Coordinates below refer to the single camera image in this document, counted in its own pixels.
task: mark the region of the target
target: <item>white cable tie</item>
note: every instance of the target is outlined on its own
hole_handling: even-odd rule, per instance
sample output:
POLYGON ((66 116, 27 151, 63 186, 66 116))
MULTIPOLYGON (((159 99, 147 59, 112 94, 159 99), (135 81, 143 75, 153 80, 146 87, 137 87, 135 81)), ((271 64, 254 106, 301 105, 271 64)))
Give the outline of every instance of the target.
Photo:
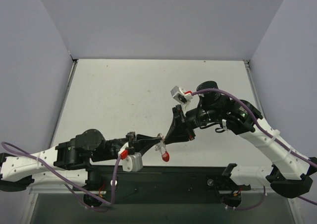
POLYGON ((41 152, 39 152, 38 153, 38 156, 36 156, 36 163, 37 163, 37 167, 36 167, 36 169, 40 169, 40 162, 39 162, 39 157, 40 157, 40 155, 41 155, 41 152))
POLYGON ((272 163, 274 164, 276 162, 284 161, 292 153, 293 150, 294 150, 294 148, 290 145, 289 146, 289 151, 287 152, 287 154, 282 159, 279 159, 279 160, 276 160, 276 161, 272 161, 272 163))
POLYGON ((269 146, 270 144, 272 144, 275 141, 275 139, 280 135, 280 133, 281 132, 279 130, 274 130, 273 131, 273 136, 268 142, 266 142, 266 143, 264 143, 262 145, 258 145, 258 146, 255 145, 255 147, 261 148, 261 147, 269 146))

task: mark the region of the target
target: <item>white bracket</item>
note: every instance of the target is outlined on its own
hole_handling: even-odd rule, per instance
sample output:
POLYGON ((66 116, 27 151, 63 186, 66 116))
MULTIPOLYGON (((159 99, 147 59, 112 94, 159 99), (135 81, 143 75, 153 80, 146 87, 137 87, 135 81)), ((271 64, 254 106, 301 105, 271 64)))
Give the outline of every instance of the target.
POLYGON ((222 127, 223 127, 223 130, 227 131, 228 130, 228 127, 227 127, 227 120, 226 119, 223 119, 222 120, 222 127))
POLYGON ((307 174, 310 165, 284 149, 276 142, 276 139, 279 139, 291 151, 297 153, 303 158, 308 159, 308 157, 294 150, 293 147, 280 137, 280 132, 278 130, 271 128, 265 118, 258 119, 258 123, 264 130, 272 135, 272 138, 265 135, 257 126, 255 126, 255 132, 246 132, 240 134, 240 136, 252 143, 266 157, 268 157, 286 179, 301 180, 301 175, 307 174))
MULTIPOLYGON (((125 143, 120 151, 118 152, 118 155, 120 156, 123 151, 125 151, 125 148, 129 147, 129 143, 125 143)), ((128 155, 126 158, 121 160, 122 163, 122 169, 125 172, 137 172, 140 169, 143 168, 142 163, 142 155, 141 153, 136 152, 134 155, 128 155)))
MULTIPOLYGON (((62 168, 54 166, 54 162, 57 160, 57 150, 55 147, 34 153, 32 156, 37 157, 37 159, 41 158, 54 170, 63 170, 62 168)), ((9 156, 6 157, 5 162, 3 162, 0 173, 2 174, 2 180, 16 182, 24 177, 46 171, 48 171, 48 169, 38 160, 28 157, 9 156)))
POLYGON ((172 97, 181 104, 183 113, 185 115, 189 107, 190 101, 193 98, 192 92, 186 91, 185 89, 181 87, 175 86, 170 91, 170 93, 172 97))
POLYGON ((266 179, 273 170, 272 166, 244 167, 236 166, 231 172, 230 179, 237 185, 270 186, 266 179))

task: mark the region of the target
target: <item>black joint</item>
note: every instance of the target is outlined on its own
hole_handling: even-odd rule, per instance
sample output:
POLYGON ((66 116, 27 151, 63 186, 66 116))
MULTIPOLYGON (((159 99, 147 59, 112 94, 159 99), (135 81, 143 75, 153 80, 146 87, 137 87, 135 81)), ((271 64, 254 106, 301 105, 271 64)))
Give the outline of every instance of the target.
MULTIPOLYGON (((309 157, 309 159, 311 160, 311 162, 315 163, 317 165, 317 158, 316 157, 309 157)), ((308 171, 307 171, 307 175, 310 176, 313 173, 317 172, 317 168, 310 166, 308 171)))
POLYGON ((230 206, 230 207, 238 207, 241 204, 241 195, 224 195, 222 197, 222 201, 224 204, 230 206))
POLYGON ((135 154, 134 147, 127 147, 125 149, 128 151, 128 155, 134 155, 135 154))
POLYGON ((31 183, 34 183, 32 176, 24 177, 16 182, 0 180, 0 190, 4 192, 18 192, 25 190, 31 183))
POLYGON ((10 156, 15 157, 14 155, 8 154, 8 153, 1 153, 1 154, 0 154, 0 167, 2 167, 2 164, 3 164, 3 162, 6 161, 6 158, 7 158, 7 157, 10 157, 10 156))
POLYGON ((178 99, 182 102, 182 103, 186 103, 187 102, 187 99, 182 96, 182 95, 178 95, 178 99))
POLYGON ((270 182, 271 188, 279 195, 286 198, 296 198, 309 192, 313 180, 305 174, 302 174, 301 180, 286 179, 276 166, 266 179, 270 182))
POLYGON ((231 172, 232 172, 233 168, 235 168, 235 167, 237 167, 237 164, 234 164, 234 163, 229 164, 221 176, 230 177, 231 172))
POLYGON ((90 195, 88 194, 84 194, 84 197, 83 197, 83 201, 84 203, 86 203, 88 206, 94 206, 94 207, 99 207, 102 202, 97 200, 96 198, 94 197, 91 197, 90 195))
POLYGON ((128 145, 129 147, 133 146, 133 143, 136 141, 136 135, 134 131, 129 132, 128 134, 126 134, 126 139, 128 140, 128 145))

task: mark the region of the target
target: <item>gray floor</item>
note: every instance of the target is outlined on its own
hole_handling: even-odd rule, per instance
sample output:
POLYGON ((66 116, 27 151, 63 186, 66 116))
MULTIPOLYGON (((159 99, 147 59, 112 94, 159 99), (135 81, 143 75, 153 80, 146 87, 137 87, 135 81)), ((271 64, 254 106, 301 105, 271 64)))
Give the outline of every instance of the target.
MULTIPOLYGON (((241 206, 259 201, 259 193, 243 194, 241 206)), ((118 204, 107 213, 85 210, 71 194, 39 194, 32 224, 294 224, 287 199, 269 193, 249 211, 226 211, 222 204, 118 204)))

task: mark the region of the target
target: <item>red object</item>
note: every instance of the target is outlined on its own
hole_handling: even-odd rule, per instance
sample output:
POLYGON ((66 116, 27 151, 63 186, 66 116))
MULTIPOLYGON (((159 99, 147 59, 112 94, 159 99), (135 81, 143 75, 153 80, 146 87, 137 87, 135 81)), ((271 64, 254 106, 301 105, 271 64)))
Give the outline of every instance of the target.
POLYGON ((120 156, 121 156, 121 159, 124 160, 128 156, 128 151, 127 150, 122 151, 120 156))
POLYGON ((165 151, 165 153, 162 155, 162 159, 165 161, 165 162, 168 162, 169 161, 169 153, 167 151, 165 151))

